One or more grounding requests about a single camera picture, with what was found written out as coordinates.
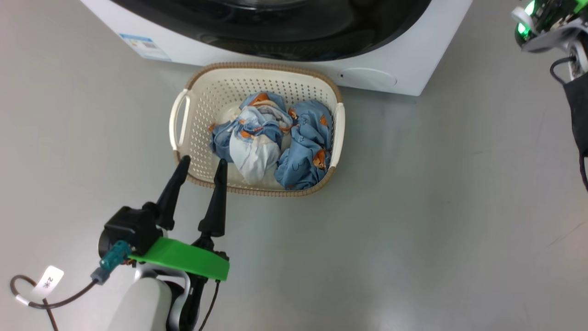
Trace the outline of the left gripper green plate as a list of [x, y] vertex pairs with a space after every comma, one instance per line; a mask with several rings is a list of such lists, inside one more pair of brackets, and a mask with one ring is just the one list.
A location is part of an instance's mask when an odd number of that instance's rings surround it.
[[[159, 210], [156, 224], [167, 231], [174, 229], [175, 208], [190, 163], [189, 156], [181, 157], [156, 203]], [[130, 256], [137, 263], [136, 280], [153, 279], [164, 296], [170, 298], [160, 305], [166, 331], [193, 331], [198, 323], [204, 286], [211, 280], [218, 290], [220, 282], [227, 280], [229, 258], [223, 251], [214, 251], [212, 241], [223, 237], [226, 231], [227, 178], [228, 163], [221, 159], [214, 176], [214, 192], [198, 226], [201, 237], [193, 245], [161, 237], [146, 254]]]

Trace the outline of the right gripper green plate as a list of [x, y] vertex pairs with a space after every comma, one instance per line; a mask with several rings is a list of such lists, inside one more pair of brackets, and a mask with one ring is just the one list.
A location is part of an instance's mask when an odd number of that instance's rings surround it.
[[514, 37], [522, 51], [587, 50], [588, 19], [585, 0], [531, 0], [512, 10]]

